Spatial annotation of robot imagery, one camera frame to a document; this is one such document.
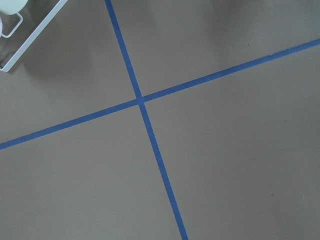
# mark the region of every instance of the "white frame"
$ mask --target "white frame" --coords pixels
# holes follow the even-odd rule
[[[18,59],[24,54],[28,47],[34,42],[34,40],[39,36],[43,29],[50,23],[50,21],[57,15],[60,9],[66,4],[68,0],[60,0],[53,9],[48,13],[48,15],[42,20],[42,22],[36,27],[36,29],[31,33],[31,35],[24,41],[21,47],[16,51],[16,53],[10,58],[0,71],[7,73],[13,65],[18,61]]]

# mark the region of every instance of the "white cylinder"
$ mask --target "white cylinder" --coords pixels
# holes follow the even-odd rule
[[[6,15],[18,13],[28,0],[0,0],[0,12]]]

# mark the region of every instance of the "gray floor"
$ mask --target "gray floor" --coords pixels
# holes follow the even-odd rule
[[[90,3],[0,72],[0,144],[136,98]],[[143,96],[320,38],[317,0],[112,3]],[[320,239],[319,62],[320,45],[145,103],[190,240]],[[181,239],[138,106],[0,150],[0,223],[5,240]]]

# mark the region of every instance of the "blue line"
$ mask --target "blue line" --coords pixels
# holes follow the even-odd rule
[[[297,53],[297,52],[300,52],[300,51],[303,51],[303,50],[306,50],[306,49],[309,49],[309,48],[312,48],[315,46],[319,46],[319,45],[320,45],[320,38],[313,40],[313,41],[309,41],[307,43],[304,43],[304,44],[301,44],[298,46],[295,46],[295,47],[292,47],[292,48],[288,48],[283,51],[279,51],[279,52],[274,53],[272,55],[263,56],[261,58],[258,58],[258,59],[252,60],[252,61],[248,61],[248,62],[242,63],[240,65],[236,65],[236,66],[227,68],[225,70],[218,71],[216,73],[213,73],[213,74],[210,74],[207,76],[202,76],[197,79],[187,81],[185,83],[182,83],[182,84],[179,84],[179,85],[176,85],[173,87],[169,87],[169,88],[161,90],[161,91],[151,93],[147,96],[144,96],[143,100],[144,100],[144,102],[148,102],[148,101],[151,101],[151,100],[154,100],[157,98],[161,98],[163,96],[173,94],[178,91],[181,91],[181,90],[184,90],[187,88],[191,88],[193,86],[203,84],[203,83],[206,83],[206,82],[209,82],[209,81],[212,81],[212,80],[215,80],[215,79],[218,79],[218,78],[221,78],[221,77],[224,77],[224,76],[227,76],[227,75],[230,75],[230,74],[233,74],[233,73],[236,73],[236,72],[239,72],[239,71],[251,68],[251,67],[254,67],[256,65],[270,62],[272,60],[279,59],[284,56],[294,54],[294,53]]]
[[[66,122],[60,123],[58,125],[51,126],[51,127],[46,128],[46,129],[40,130],[40,131],[36,131],[36,132],[30,133],[28,135],[18,137],[18,138],[13,139],[13,140],[0,143],[0,150],[9,148],[9,147],[12,147],[14,145],[18,145],[18,144],[21,144],[21,143],[24,143],[24,142],[27,142],[27,141],[30,141],[30,140],[33,140],[33,139],[37,139],[37,138],[40,138],[40,137],[48,135],[48,134],[55,133],[55,132],[60,131],[62,129],[70,128],[72,126],[75,126],[75,125],[78,125],[78,124],[82,124],[84,122],[88,122],[90,120],[97,119],[97,118],[100,118],[102,116],[105,116],[105,115],[108,115],[108,114],[112,114],[112,113],[118,112],[120,110],[130,108],[130,107],[135,106],[135,105],[138,105],[138,101],[136,99],[124,102],[124,103],[116,105],[116,106],[112,106],[112,107],[106,108],[104,110],[100,110],[100,111],[97,111],[97,112],[94,112],[94,113],[90,113],[88,115],[81,116],[81,117],[78,117],[76,119],[73,119],[73,120],[70,120],[70,121],[66,121]]]
[[[116,18],[114,8],[111,3],[111,0],[105,0],[105,4],[106,4],[107,10],[109,12],[111,23],[112,23],[116,38],[118,40],[118,44],[120,46],[123,60],[124,60],[126,69],[128,71],[136,99],[139,104],[139,108],[140,108],[140,112],[141,112],[141,115],[143,118],[143,122],[144,122],[144,125],[146,128],[147,134],[149,136],[149,139],[150,139],[153,153],[154,153],[156,162],[157,162],[159,170],[160,170],[160,174],[161,174],[161,177],[162,177],[162,180],[164,183],[164,187],[165,187],[166,193],[168,195],[168,198],[169,198],[169,201],[170,201],[170,204],[172,207],[172,211],[173,211],[178,229],[180,231],[181,238],[183,240],[188,240],[187,232],[186,232],[186,229],[185,229],[185,226],[184,226],[184,223],[183,223],[183,220],[182,220],[179,208],[178,208],[178,204],[177,204],[177,201],[176,201],[176,198],[174,195],[174,191],[173,191],[171,184],[170,184],[170,180],[169,180],[169,177],[168,177],[168,174],[166,171],[166,167],[165,167],[164,161],[162,159],[162,156],[161,156],[161,153],[159,150],[157,139],[156,139],[154,130],[152,128],[150,118],[148,116],[148,112],[147,112],[147,109],[146,109],[146,106],[144,103],[144,99],[142,97],[142,94],[141,94],[141,91],[140,91],[140,88],[139,88],[139,85],[137,82],[137,78],[136,78],[136,75],[134,72],[134,68],[132,66],[132,63],[131,63],[131,60],[130,60],[130,57],[129,57],[129,54],[128,54],[128,51],[127,51],[127,48],[125,45],[125,41],[122,36],[121,30],[120,30],[120,27],[119,27],[119,24],[118,24],[118,21]]]

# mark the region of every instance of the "concrete floor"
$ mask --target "concrete floor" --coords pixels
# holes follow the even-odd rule
[[[105,2],[0,72],[0,239],[320,239],[320,1]]]

